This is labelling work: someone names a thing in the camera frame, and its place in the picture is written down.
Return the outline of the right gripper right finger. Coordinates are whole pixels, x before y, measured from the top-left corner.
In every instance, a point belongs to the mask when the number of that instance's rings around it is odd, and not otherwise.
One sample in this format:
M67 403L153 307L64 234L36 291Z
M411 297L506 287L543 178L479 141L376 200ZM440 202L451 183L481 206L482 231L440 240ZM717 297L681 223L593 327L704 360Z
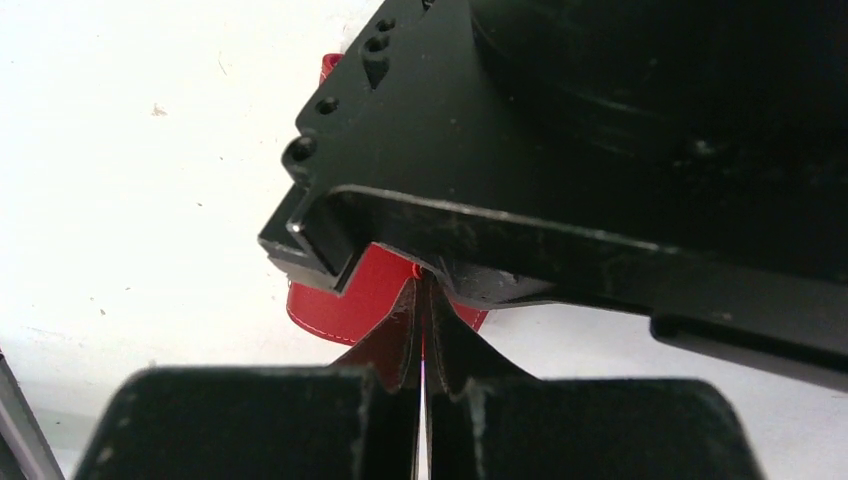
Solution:
M543 380L423 279L433 479L760 479L731 404L687 378Z

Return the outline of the red card holder wallet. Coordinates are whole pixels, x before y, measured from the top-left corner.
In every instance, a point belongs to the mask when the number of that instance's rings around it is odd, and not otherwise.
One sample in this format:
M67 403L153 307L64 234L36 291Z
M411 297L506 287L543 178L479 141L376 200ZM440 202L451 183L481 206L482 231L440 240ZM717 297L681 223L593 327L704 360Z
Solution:
M422 278L419 264L371 244L343 295L292 282L286 312L308 333L352 346L389 315L407 281Z

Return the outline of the aluminium frame rail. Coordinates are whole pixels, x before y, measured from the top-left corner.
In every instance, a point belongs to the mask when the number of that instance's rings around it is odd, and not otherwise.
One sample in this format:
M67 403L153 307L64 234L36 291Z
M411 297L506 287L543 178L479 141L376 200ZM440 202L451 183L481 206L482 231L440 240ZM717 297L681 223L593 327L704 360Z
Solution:
M65 478L4 354L1 354L1 478Z

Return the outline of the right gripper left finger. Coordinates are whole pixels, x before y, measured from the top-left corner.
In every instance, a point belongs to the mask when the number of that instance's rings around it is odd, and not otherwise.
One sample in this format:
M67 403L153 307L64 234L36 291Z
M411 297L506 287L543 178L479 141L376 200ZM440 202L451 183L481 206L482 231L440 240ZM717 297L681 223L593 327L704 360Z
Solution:
M325 366L157 367L115 393L80 479L413 479L422 285Z

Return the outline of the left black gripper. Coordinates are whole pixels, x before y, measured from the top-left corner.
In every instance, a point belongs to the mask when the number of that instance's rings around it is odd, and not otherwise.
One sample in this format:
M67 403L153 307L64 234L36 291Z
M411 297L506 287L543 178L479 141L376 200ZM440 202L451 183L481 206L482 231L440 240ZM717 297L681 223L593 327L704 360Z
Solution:
M385 1L296 128L258 237L296 281L379 245L847 387L843 1Z

